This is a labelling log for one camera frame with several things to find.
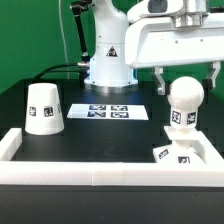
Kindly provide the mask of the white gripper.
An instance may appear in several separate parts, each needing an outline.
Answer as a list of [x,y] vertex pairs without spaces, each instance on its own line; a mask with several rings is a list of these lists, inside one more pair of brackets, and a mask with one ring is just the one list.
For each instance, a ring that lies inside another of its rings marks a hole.
[[207,10],[207,0],[142,0],[127,13],[125,61],[132,68],[152,69],[157,93],[170,93],[165,66],[211,62],[205,88],[216,87],[224,60],[224,7]]

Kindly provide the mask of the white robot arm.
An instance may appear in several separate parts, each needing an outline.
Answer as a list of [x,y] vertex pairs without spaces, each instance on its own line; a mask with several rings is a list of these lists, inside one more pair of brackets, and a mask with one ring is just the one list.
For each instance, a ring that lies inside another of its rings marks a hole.
[[93,0],[96,42],[85,84],[103,92],[135,85],[133,71],[151,68],[161,95],[168,66],[207,63],[206,88],[216,86],[224,61],[224,6],[208,0],[141,0],[127,13],[112,0]]

